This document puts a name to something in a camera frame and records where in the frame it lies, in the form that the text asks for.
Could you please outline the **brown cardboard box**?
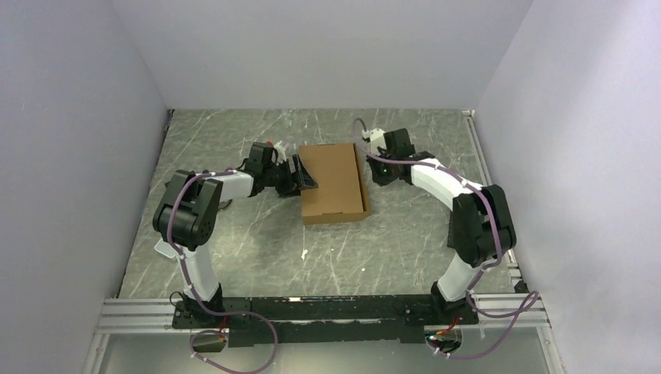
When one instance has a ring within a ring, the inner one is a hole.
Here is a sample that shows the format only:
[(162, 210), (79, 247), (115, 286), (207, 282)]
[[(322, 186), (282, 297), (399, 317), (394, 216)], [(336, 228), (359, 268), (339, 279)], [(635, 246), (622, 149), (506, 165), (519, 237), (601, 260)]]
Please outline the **brown cardboard box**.
[(304, 225), (361, 221), (371, 213), (362, 161), (354, 143), (299, 147), (302, 165), (317, 183), (301, 191)]

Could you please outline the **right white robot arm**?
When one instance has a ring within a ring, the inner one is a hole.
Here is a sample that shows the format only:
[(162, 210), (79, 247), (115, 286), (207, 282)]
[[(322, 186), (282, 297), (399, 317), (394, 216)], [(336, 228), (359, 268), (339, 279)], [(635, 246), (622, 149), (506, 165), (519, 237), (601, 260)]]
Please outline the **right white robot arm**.
[(433, 319), (449, 323), (460, 311), (458, 300), (516, 244), (504, 190), (495, 184), (470, 182), (431, 153), (417, 151), (407, 129), (363, 129), (361, 138), (374, 183), (402, 180), (428, 192), (451, 211), (447, 246), (454, 250), (454, 257), (436, 282), (440, 295), (429, 303)]

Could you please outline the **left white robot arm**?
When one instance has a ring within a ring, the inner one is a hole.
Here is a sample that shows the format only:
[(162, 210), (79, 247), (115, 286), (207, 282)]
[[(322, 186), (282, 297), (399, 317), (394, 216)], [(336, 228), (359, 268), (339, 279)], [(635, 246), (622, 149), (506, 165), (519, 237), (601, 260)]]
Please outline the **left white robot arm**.
[(154, 248), (179, 264), (185, 305), (193, 308), (201, 325), (216, 326), (224, 316), (222, 287), (207, 248), (221, 204), (254, 197), (266, 188), (288, 198), (317, 186), (299, 155), (287, 156), (280, 142), (254, 143), (237, 168), (172, 175), (152, 219), (161, 236)]

